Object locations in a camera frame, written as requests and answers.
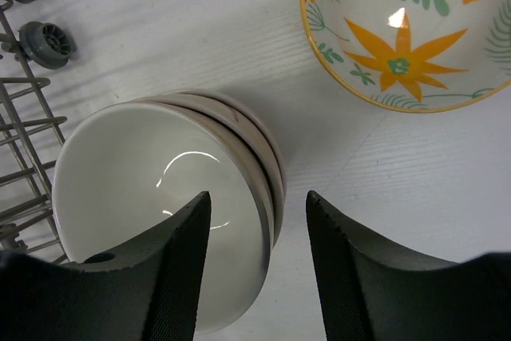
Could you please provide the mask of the beige floral bowl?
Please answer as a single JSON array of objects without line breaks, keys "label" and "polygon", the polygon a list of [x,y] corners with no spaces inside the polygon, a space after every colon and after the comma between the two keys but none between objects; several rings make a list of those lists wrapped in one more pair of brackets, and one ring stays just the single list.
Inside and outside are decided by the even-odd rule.
[{"label": "beige floral bowl", "polygon": [[144,145],[151,161],[142,189],[152,212],[168,217],[201,189],[213,193],[218,216],[213,227],[239,228],[254,223],[274,239],[276,209],[283,203],[279,166],[259,129],[239,111],[208,97],[170,93],[162,98],[133,101],[143,125]]},{"label": "beige floral bowl", "polygon": [[216,91],[181,90],[165,93],[162,100],[204,113],[235,132],[261,162],[272,190],[275,215],[275,236],[283,225],[287,177],[283,157],[270,130],[242,102]]},{"label": "beige floral bowl", "polygon": [[[150,210],[149,195],[142,189],[142,176],[149,170],[142,157],[156,159],[142,148],[155,146],[142,130],[137,107],[125,102],[87,117],[63,145],[52,204],[70,260],[81,263],[169,217]],[[196,322],[199,333],[231,325],[256,301],[278,237],[272,239],[254,223],[254,214],[242,219],[239,228],[214,228],[218,213],[212,206],[213,193],[199,192],[203,191],[211,198],[211,223]]]}]

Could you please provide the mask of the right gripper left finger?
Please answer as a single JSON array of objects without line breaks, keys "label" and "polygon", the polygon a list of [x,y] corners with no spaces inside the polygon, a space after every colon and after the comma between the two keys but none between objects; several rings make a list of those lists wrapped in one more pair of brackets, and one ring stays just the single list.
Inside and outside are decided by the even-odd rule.
[{"label": "right gripper left finger", "polygon": [[1,254],[4,340],[190,340],[208,245],[211,198],[84,263]]}]

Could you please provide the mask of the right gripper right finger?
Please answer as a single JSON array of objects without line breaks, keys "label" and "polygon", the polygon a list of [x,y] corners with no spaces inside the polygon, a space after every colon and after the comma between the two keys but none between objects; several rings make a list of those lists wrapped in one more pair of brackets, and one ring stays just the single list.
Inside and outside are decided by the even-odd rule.
[{"label": "right gripper right finger", "polygon": [[307,229],[329,340],[507,340],[510,255],[462,263],[398,244],[317,192]]}]

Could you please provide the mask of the beige floral bowl back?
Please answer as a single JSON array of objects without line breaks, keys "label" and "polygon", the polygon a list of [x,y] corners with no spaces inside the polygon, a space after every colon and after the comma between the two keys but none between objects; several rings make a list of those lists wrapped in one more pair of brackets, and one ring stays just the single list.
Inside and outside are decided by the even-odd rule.
[{"label": "beige floral bowl back", "polygon": [[[63,145],[52,204],[70,260],[81,263],[169,217],[150,210],[149,195],[142,189],[142,176],[149,170],[142,157],[156,159],[142,148],[155,146],[142,130],[137,107],[125,102],[87,117]],[[278,237],[272,239],[254,223],[254,214],[242,219],[239,228],[214,228],[218,213],[212,206],[213,193],[199,192],[203,191],[211,198],[211,223],[196,322],[199,333],[231,325],[256,301]]]}]

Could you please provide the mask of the white green floral bowl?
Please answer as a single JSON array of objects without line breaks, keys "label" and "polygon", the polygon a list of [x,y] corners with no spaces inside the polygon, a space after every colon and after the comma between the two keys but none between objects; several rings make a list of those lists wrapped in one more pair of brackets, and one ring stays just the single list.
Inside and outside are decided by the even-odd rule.
[{"label": "white green floral bowl", "polygon": [[510,83],[510,0],[300,0],[321,66],[355,96],[445,112]]}]

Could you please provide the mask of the beige floral bowl front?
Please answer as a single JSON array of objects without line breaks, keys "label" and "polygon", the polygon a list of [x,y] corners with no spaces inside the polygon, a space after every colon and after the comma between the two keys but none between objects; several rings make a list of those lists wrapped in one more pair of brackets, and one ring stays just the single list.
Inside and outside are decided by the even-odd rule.
[{"label": "beige floral bowl front", "polygon": [[162,100],[204,113],[235,132],[261,162],[272,190],[275,215],[275,236],[283,225],[287,177],[283,157],[270,130],[242,102],[216,91],[181,90],[165,93]]}]

